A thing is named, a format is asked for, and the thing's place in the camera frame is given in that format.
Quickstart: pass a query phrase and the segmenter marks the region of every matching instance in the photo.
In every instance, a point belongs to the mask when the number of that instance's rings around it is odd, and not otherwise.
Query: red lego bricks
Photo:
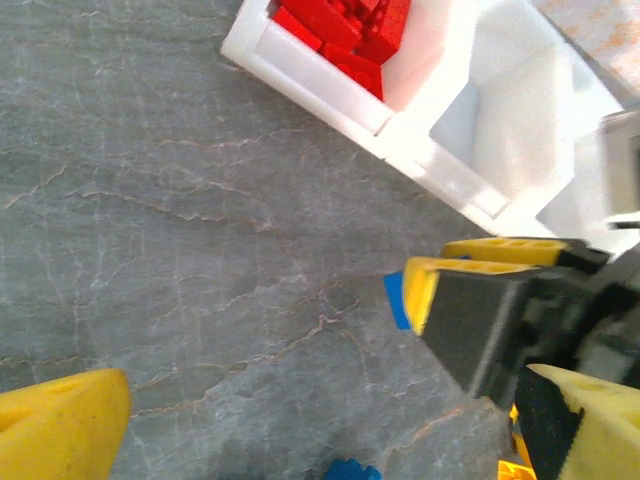
[[[280,7],[273,17],[273,21],[283,28],[286,28],[291,34],[295,35],[299,40],[306,43],[311,49],[318,51],[322,46],[322,40],[316,37],[311,31],[298,21],[296,17],[285,7]]]
[[[351,51],[362,40],[362,24],[340,0],[282,0],[282,5],[323,42]]]
[[[383,100],[382,68],[380,65],[330,43],[322,47],[321,53],[363,88]]]
[[[356,53],[379,65],[389,60],[400,49],[410,6],[411,0],[380,0]]]
[[[383,100],[382,64],[400,48],[411,0],[279,0],[273,20]]]

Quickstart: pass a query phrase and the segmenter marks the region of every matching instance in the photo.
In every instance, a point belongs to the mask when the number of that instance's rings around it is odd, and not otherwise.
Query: white container
[[[400,50],[382,69],[385,102],[245,0],[222,53],[379,158],[431,128],[467,83],[475,0],[413,0]]]
[[[387,162],[485,230],[581,237],[620,253],[611,231],[600,119],[621,109],[524,0],[481,2],[470,83],[438,123]]]
[[[413,0],[385,103],[270,12],[245,0],[222,53],[488,232],[640,240],[606,225],[596,132],[621,106],[526,0]]]

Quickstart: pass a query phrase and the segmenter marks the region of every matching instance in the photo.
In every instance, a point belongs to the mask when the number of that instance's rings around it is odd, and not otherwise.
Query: gray marble surface
[[[494,479],[381,277],[478,235],[219,54],[238,0],[0,2],[0,388],[127,371],[113,479]]]

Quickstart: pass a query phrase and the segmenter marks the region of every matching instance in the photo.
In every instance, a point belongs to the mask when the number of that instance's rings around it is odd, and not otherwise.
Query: yellow lego beam
[[[439,271],[477,275],[504,275],[530,270],[528,265],[475,260],[412,257],[403,272],[403,304],[407,319],[417,335],[424,332],[431,304],[438,288]]]
[[[106,480],[130,410],[121,370],[0,394],[0,479]]]
[[[442,256],[457,258],[469,255],[474,260],[552,266],[568,246],[561,240],[478,238],[448,243],[442,250]]]

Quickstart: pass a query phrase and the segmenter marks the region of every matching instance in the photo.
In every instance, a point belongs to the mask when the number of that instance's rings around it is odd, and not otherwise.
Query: crack
[[[92,123],[96,127],[110,127],[114,125],[114,122],[110,119],[104,119],[102,117],[95,116],[93,114],[84,114],[82,113],[83,109],[77,109],[73,107],[69,107],[67,105],[62,105],[59,103],[52,104],[47,102],[45,98],[41,98],[41,96],[46,97],[47,93],[44,90],[34,87],[29,94],[29,101],[33,102],[34,105],[38,105],[43,110],[53,110],[55,113],[60,115],[60,117],[68,118],[70,120]]]
[[[217,143],[202,143],[193,138],[182,138],[182,139],[164,139],[164,140],[156,140],[151,142],[159,147],[166,147],[168,145],[178,145],[184,147],[194,147],[201,150],[215,150],[218,148],[238,148],[244,145],[249,145],[253,143],[258,143],[264,138],[271,138],[274,135],[279,135],[281,133],[302,133],[304,130],[300,128],[281,128],[279,130],[274,130],[273,132],[263,133],[258,135],[257,137],[244,138],[242,140],[233,140],[229,142],[217,142]]]
[[[238,362],[238,363],[234,364],[233,366],[229,367],[229,370],[222,376],[222,378],[220,378],[219,381],[217,381],[214,385],[211,385],[209,388],[207,388],[205,390],[205,392],[204,392],[204,394],[202,395],[201,398],[197,398],[195,400],[188,400],[188,401],[185,401],[185,402],[177,403],[175,405],[169,405],[169,406],[166,406],[166,407],[140,409],[140,410],[137,410],[137,411],[133,412],[133,414],[131,415],[131,418],[137,418],[139,416],[153,415],[153,414],[162,415],[162,414],[165,414],[165,413],[182,411],[182,410],[186,410],[186,409],[190,409],[190,408],[194,408],[194,407],[198,406],[199,404],[203,403],[207,399],[207,397],[211,397],[212,396],[212,394],[211,394],[212,390],[214,388],[216,388],[218,385],[220,385],[221,383],[223,383],[228,378],[231,378],[231,377],[233,377],[235,375],[239,375],[239,374],[242,374],[242,373],[246,372],[251,365],[258,365],[258,364],[262,364],[262,363],[271,363],[271,362],[274,362],[276,360],[279,360],[279,359],[283,358],[287,353],[289,353],[291,350],[296,348],[299,344],[304,343],[304,342],[312,339],[318,333],[323,331],[325,326],[328,323],[332,323],[330,319],[327,319],[324,316],[321,316],[318,320],[319,320],[318,321],[318,325],[316,327],[312,328],[303,337],[300,337],[299,339],[294,340],[293,342],[289,343],[287,346],[285,346],[284,348],[282,348],[278,352],[276,352],[276,353],[274,353],[272,355],[259,355],[259,356],[251,358],[250,360],[247,360],[247,361],[244,361],[244,362]],[[166,379],[168,376],[159,375],[158,376],[159,378],[157,378],[157,379],[154,378],[151,382],[148,382],[150,384],[149,386],[151,386],[153,383],[157,383],[157,382],[160,382],[160,381]],[[136,390],[139,390],[140,388],[143,388],[143,387],[137,387],[135,389],[132,389],[132,393],[134,391],[136,391]]]
[[[328,321],[327,323],[337,323],[339,321],[340,320],[332,320],[332,321]],[[370,351],[367,348],[365,348],[362,345],[360,345],[360,343],[356,339],[355,335],[352,332],[350,332],[349,330],[342,330],[342,331],[336,332],[336,333],[338,333],[338,335],[340,335],[342,338],[346,338],[348,340],[351,340],[351,342],[355,345],[355,347],[361,353],[366,353],[367,355],[375,355],[372,351]]]
[[[224,367],[222,367],[220,365],[215,365],[215,364],[199,364],[199,365],[186,366],[186,367],[180,367],[180,368],[176,367],[176,368],[172,369],[170,372],[158,373],[151,380],[149,380],[147,382],[132,386],[131,387],[131,393],[135,393],[135,392],[138,392],[140,390],[145,390],[147,388],[151,388],[154,385],[157,385],[158,383],[163,382],[164,380],[166,380],[168,378],[180,375],[185,370],[191,370],[191,369],[197,369],[197,368],[211,368],[211,369],[224,371]]]
[[[0,205],[0,210],[8,210],[9,208],[11,208],[13,205],[15,205],[17,202],[19,202],[20,200],[24,199],[24,198],[28,198],[31,197],[33,194],[36,193],[36,191],[38,191],[38,189],[46,187],[47,185],[49,185],[49,183],[51,183],[51,181],[61,175],[64,175],[64,172],[67,170],[67,167],[69,166],[68,163],[65,163],[62,168],[60,170],[58,170],[57,172],[55,172],[53,175],[51,175],[49,178],[47,178],[44,182],[39,183],[38,185],[36,185],[35,187],[33,187],[31,190],[29,190],[28,192],[25,193],[21,193],[19,195],[16,195],[13,198],[10,198],[9,200],[7,200],[4,204]]]
[[[432,375],[430,377],[425,377],[422,380],[419,380],[417,382],[409,382],[407,383],[407,386],[404,388],[404,390],[400,391],[400,392],[393,392],[393,390],[391,388],[389,388],[387,385],[385,385],[386,390],[388,391],[388,393],[394,397],[394,398],[400,398],[400,397],[404,397],[405,395],[409,394],[409,391],[411,390],[411,387],[416,387],[416,386],[420,386],[426,382],[429,382],[431,380],[433,380],[435,377],[435,375]]]
[[[89,357],[80,357],[78,355],[73,356],[73,357],[69,357],[69,358],[50,358],[47,360],[25,360],[25,359],[15,359],[15,358],[11,358],[11,357],[5,357],[5,358],[0,358],[0,367],[17,367],[18,365],[22,365],[22,364],[28,364],[31,366],[35,366],[35,365],[63,365],[65,363],[70,363],[70,362],[74,362],[76,360],[80,360],[82,362],[86,361],[86,360],[91,360],[94,362],[97,362],[98,359],[97,358],[89,358]]]
[[[28,6],[32,4],[38,5],[40,7],[48,8],[49,10],[53,10],[54,12],[64,14],[65,16],[70,18],[102,17],[107,22],[111,22],[115,24],[124,24],[124,25],[138,24],[138,25],[152,25],[152,26],[154,25],[169,26],[170,25],[170,24],[158,22],[155,20],[132,20],[132,19],[114,18],[108,13],[102,12],[100,10],[94,10],[93,12],[78,12],[77,10],[73,10],[69,8],[64,8],[64,7],[61,8],[59,5],[55,5],[55,6],[51,5],[49,3],[43,2],[42,0],[24,0],[20,5]],[[188,15],[179,9],[171,9],[171,11],[183,19],[187,19],[190,21],[197,21],[197,22],[211,22],[212,20],[232,18],[229,14],[224,12],[220,12],[218,15],[214,15],[214,16],[196,17],[193,15]]]
[[[131,196],[131,195],[123,195],[121,193],[116,193],[116,192],[106,192],[106,191],[102,191],[102,190],[90,190],[90,191],[86,191],[86,192],[72,192],[67,194],[66,196],[72,196],[72,195],[79,195],[82,198],[90,198],[90,197],[95,197],[95,196],[104,196],[104,197],[114,197],[114,198],[119,198],[120,200],[124,200],[125,202],[131,202],[134,203],[140,207],[145,207],[145,208],[149,208],[152,210],[155,210],[157,212],[160,213],[164,213],[167,215],[170,215],[172,217],[176,217],[179,218],[180,220],[184,220],[185,222],[191,222],[191,221],[202,221],[202,222],[213,222],[213,223],[223,223],[223,222],[230,222],[230,223],[238,223],[238,224],[242,224],[242,225],[250,225],[253,228],[256,229],[256,231],[264,231],[264,230],[270,230],[270,227],[265,227],[261,224],[261,222],[258,222],[254,219],[250,219],[250,218],[243,218],[243,217],[230,217],[227,215],[220,215],[220,216],[206,216],[206,215],[202,215],[201,213],[194,213],[192,215],[180,215],[179,213],[175,213],[173,211],[171,211],[168,207],[162,206],[162,205],[154,205],[152,203],[147,203],[147,202],[143,202],[141,200],[138,200],[137,198]]]
[[[6,298],[0,298],[0,305],[10,305],[12,307],[28,307],[28,308],[45,308],[45,307],[71,307],[71,308],[86,308],[92,305],[92,302],[87,303],[71,303],[71,302],[42,302],[42,303],[31,303],[31,302],[16,302],[13,300],[8,300]]]
[[[428,420],[414,432],[413,437],[411,438],[411,441],[409,443],[387,448],[385,453],[382,455],[382,461],[379,464],[381,470],[386,474],[387,463],[391,455],[393,455],[396,452],[402,452],[403,450],[409,450],[411,448],[414,448],[420,440],[424,439],[426,436],[429,435],[429,433],[431,433],[431,430],[434,427],[461,415],[466,410],[468,410],[471,405],[473,405],[473,402],[466,405],[457,406],[449,410],[448,412],[445,412],[443,415],[441,415],[438,418]]]
[[[8,39],[10,42],[16,43],[17,45],[23,45],[27,47],[38,47],[38,48],[67,48],[67,44],[65,43],[51,43],[51,42],[36,42],[33,40],[23,40],[11,37]]]
[[[11,153],[33,154],[34,152],[32,150],[28,150],[26,148],[20,148],[20,147],[7,148],[6,150],[0,150],[0,156],[9,155]]]

